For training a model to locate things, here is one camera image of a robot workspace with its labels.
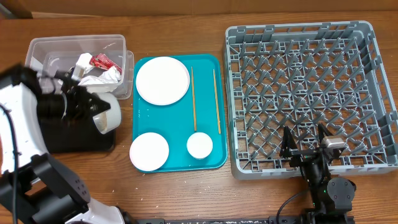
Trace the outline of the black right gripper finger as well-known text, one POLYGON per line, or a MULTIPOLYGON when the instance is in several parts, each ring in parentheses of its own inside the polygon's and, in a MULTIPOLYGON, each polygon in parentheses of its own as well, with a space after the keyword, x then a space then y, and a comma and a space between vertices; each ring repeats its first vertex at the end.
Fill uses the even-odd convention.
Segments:
POLYGON ((284 127, 284 134, 282 138, 282 146, 280 148, 279 156, 280 157, 291 157, 291 149, 295 149, 295 141, 294 137, 291 133, 291 130, 288 126, 284 127))
POLYGON ((326 128, 326 126, 322 123, 318 123, 318 137, 319 137, 319 145, 322 146, 323 138, 326 136, 332 136, 333 134, 326 128))

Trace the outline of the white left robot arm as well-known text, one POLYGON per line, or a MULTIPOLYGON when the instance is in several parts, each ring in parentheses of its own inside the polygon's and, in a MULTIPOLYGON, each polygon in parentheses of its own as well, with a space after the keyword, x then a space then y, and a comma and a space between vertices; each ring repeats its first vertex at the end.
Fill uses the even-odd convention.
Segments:
POLYGON ((121 109, 110 93, 92 93, 71 72, 50 77, 21 64, 1 72, 1 205, 14 223, 132 223, 128 212, 95 200, 54 153, 114 148, 121 109))

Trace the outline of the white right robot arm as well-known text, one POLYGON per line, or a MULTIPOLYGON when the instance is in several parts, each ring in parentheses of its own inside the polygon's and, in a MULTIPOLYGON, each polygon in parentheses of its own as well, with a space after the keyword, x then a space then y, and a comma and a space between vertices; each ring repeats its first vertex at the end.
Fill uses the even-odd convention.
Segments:
POLYGON ((354 223, 347 216, 352 210, 356 184, 346 178, 332 177, 329 164, 338 159, 345 149, 341 137, 332 134, 323 124, 318 125, 320 144, 315 149, 299 150, 289 127, 284 127, 280 157, 289 159, 291 167, 298 167, 308 189, 287 199, 278 209, 276 223, 354 223), (303 210, 296 217, 282 217, 283 208, 295 198, 310 192, 313 207, 303 210))

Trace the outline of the white bowl with rice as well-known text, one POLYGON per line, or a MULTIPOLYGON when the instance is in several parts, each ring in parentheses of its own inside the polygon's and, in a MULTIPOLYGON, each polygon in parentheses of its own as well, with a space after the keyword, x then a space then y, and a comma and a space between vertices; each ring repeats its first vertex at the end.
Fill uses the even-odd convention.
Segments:
POLYGON ((110 109, 97 114, 93 121, 101 134, 109 133, 121 124, 121 109, 118 99, 111 93, 97 93, 101 100, 110 104, 110 109))

